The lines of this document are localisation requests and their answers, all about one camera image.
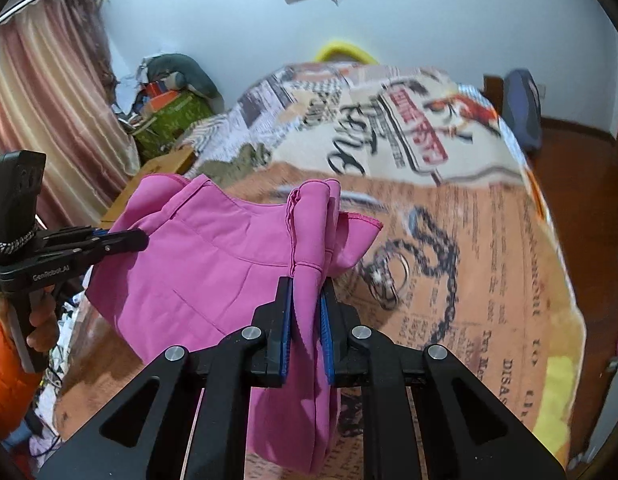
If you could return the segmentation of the orange sleeve forearm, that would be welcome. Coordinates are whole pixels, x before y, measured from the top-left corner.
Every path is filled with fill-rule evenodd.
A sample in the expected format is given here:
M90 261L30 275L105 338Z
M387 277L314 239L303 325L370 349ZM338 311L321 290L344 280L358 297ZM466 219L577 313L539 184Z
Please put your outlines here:
M0 441L18 428L41 378L41 373L22 369L18 350L0 324Z

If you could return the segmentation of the left hand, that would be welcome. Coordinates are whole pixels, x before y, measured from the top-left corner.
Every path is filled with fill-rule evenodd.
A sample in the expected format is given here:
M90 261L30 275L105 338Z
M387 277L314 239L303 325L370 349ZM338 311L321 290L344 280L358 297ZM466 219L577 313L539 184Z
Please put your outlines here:
M32 307L29 315L29 323L34 330L27 336L26 342L29 348L40 353L49 352L59 339L58 321L55 316L55 299L52 296L53 287L44 288L38 304ZM11 338L9 325L9 305L6 298L0 292L0 324L3 333Z

